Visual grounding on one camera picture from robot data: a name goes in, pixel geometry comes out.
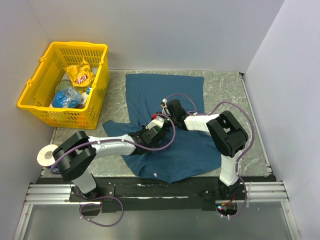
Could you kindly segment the blue t-shirt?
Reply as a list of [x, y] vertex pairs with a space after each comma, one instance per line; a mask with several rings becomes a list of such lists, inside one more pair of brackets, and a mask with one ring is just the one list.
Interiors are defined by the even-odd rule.
[[[204, 78], [166, 74], [136, 73], [125, 76], [126, 104], [129, 123], [109, 120], [103, 128], [109, 137], [134, 133], [149, 123], [151, 116], [160, 111], [161, 101], [172, 95], [186, 111], [196, 109], [204, 113]], [[202, 131], [170, 129], [163, 140], [160, 151], [142, 155], [123, 156], [132, 172], [140, 178], [158, 179], [167, 183], [201, 175], [221, 166], [221, 154], [210, 135]]]

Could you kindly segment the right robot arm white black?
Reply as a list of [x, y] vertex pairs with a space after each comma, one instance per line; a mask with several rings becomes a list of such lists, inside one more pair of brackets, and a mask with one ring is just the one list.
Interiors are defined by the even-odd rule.
[[249, 136], [234, 115], [225, 110], [220, 114], [187, 113], [178, 99], [161, 102], [162, 112], [184, 131], [208, 133], [221, 153], [218, 193], [223, 199], [236, 194], [240, 184], [239, 161]]

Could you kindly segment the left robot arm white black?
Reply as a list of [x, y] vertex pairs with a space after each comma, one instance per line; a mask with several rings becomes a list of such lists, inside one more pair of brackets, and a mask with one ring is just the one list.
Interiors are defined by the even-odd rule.
[[99, 188], [88, 167], [95, 159], [123, 155], [135, 156], [148, 153], [165, 137], [160, 126], [143, 128], [118, 137], [92, 137], [84, 131], [72, 135], [53, 151], [55, 163], [65, 182], [72, 182], [87, 201], [99, 196]]

